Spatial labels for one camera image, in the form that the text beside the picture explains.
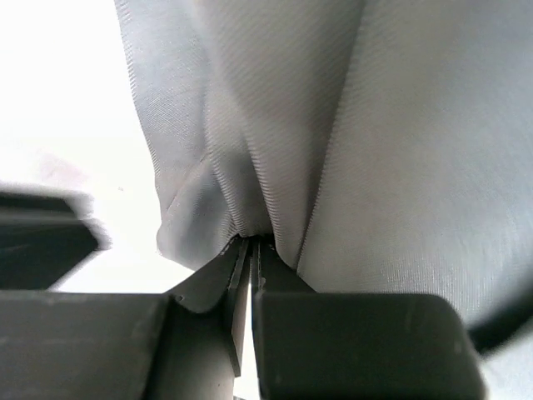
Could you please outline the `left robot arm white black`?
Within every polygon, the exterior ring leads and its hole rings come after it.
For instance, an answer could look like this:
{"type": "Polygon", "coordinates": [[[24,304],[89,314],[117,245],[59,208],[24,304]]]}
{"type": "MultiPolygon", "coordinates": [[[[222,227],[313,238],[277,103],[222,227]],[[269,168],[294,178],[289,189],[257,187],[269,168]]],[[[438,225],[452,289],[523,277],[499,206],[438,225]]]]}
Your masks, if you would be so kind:
{"type": "Polygon", "coordinates": [[[85,194],[1,186],[1,289],[48,289],[111,244],[85,194]]]}

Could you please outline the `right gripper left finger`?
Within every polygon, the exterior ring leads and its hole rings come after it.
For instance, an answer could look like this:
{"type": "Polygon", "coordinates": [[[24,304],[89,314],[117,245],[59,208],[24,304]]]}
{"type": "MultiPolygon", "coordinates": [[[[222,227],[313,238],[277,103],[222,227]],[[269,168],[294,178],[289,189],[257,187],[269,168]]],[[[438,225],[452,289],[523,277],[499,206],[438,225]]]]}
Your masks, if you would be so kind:
{"type": "Polygon", "coordinates": [[[163,294],[1,294],[4,399],[230,399],[248,241],[163,294]]]}

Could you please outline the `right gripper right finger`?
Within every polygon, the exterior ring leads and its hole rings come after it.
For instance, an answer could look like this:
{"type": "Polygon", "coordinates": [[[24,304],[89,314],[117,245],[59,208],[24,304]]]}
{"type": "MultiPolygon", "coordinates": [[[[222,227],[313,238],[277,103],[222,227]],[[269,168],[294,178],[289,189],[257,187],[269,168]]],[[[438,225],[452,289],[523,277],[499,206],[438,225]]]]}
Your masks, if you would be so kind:
{"type": "Polygon", "coordinates": [[[446,300],[315,292],[263,241],[251,269],[262,398],[486,397],[476,352],[446,300]]]}

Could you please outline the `grey pleated skirt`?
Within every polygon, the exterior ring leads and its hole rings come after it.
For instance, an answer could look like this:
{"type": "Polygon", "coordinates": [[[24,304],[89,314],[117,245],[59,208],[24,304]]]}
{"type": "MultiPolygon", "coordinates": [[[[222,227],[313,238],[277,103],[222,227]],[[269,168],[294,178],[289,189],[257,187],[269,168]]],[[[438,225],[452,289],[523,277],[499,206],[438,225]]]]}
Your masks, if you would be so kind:
{"type": "Polygon", "coordinates": [[[119,1],[165,258],[270,234],[325,292],[532,296],[529,1],[119,1]]]}

